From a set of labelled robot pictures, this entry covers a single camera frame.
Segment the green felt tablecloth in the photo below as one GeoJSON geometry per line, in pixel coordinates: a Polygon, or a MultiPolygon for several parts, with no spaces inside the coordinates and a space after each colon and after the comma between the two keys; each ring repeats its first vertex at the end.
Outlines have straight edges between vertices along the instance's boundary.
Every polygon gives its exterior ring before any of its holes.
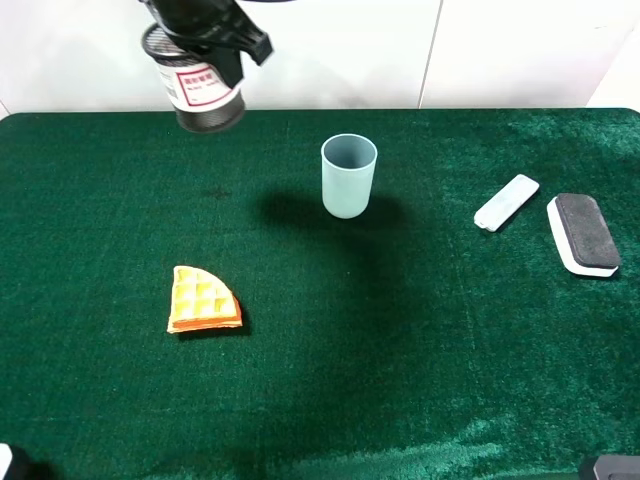
{"type": "Polygon", "coordinates": [[[0,123],[0,441],[65,479],[471,479],[640,454],[640,116],[172,113],[0,123]],[[320,146],[371,138],[368,210],[325,212],[320,146]],[[473,215],[516,174],[500,233],[473,215]],[[546,204],[595,197],[623,266],[564,269],[546,204]],[[166,333],[172,269],[246,326],[166,333]]]}

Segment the waffle slice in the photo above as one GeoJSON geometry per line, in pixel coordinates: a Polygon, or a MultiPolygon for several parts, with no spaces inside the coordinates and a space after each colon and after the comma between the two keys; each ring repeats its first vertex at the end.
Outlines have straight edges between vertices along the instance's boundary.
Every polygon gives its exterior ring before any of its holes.
{"type": "Polygon", "coordinates": [[[199,268],[177,266],[173,269],[167,332],[241,326],[240,305],[218,277],[199,268]]]}

